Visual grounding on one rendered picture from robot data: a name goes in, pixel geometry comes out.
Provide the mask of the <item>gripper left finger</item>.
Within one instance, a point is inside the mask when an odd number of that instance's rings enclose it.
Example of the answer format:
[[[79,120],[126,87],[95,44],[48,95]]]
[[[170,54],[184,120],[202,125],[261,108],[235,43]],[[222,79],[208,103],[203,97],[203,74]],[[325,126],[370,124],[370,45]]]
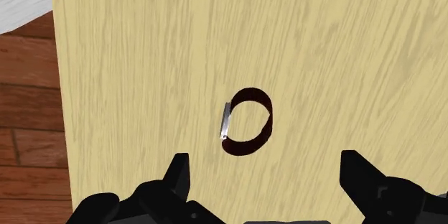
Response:
[[[125,200],[112,192],[90,195],[66,224],[224,224],[200,203],[189,201],[189,191],[189,155],[177,153],[162,179],[141,183]]]

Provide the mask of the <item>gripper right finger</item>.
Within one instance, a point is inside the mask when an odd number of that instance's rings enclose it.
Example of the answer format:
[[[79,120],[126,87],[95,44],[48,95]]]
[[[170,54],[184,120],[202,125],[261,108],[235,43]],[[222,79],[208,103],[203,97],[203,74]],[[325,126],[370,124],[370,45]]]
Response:
[[[448,196],[388,177],[355,150],[341,151],[340,186],[364,215],[362,224],[448,224]]]

